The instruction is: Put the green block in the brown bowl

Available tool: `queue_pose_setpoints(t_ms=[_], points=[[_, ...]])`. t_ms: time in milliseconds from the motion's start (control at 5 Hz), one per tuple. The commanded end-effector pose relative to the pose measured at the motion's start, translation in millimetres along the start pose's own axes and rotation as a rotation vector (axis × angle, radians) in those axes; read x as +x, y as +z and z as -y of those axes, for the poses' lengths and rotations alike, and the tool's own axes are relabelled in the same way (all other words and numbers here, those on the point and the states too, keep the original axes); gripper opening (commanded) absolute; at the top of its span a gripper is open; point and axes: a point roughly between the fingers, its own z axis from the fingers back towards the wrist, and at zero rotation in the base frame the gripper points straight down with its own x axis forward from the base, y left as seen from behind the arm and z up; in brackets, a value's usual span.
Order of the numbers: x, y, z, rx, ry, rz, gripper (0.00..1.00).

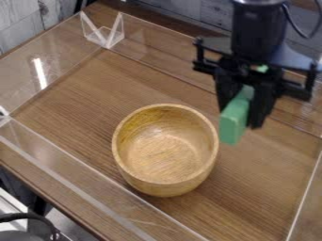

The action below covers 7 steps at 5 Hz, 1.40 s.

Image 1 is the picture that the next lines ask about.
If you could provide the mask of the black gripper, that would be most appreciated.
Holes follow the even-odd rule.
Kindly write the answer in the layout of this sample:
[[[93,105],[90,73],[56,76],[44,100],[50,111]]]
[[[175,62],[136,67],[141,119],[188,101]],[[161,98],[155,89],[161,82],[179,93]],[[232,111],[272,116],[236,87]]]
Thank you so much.
[[[215,75],[217,70],[227,75],[215,77],[215,89],[219,109],[241,90],[243,85],[253,86],[253,97],[249,101],[248,126],[257,129],[263,126],[267,115],[275,104],[276,97],[287,95],[302,101],[311,99],[315,76],[322,72],[322,64],[307,56],[296,53],[284,43],[267,60],[251,60],[213,47],[215,43],[228,46],[228,38],[196,38],[196,59],[193,70]],[[306,74],[303,84],[284,77],[285,71],[299,71]]]

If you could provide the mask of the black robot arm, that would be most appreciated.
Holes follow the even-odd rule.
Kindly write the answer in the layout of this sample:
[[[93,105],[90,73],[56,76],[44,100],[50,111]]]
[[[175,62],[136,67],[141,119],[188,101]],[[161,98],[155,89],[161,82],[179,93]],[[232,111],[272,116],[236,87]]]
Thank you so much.
[[[243,87],[252,88],[247,127],[257,129],[276,99],[284,95],[302,101],[311,98],[322,63],[287,44],[287,29],[296,27],[290,0],[231,0],[231,4],[231,36],[197,37],[192,64],[195,71],[213,77],[220,109]]]

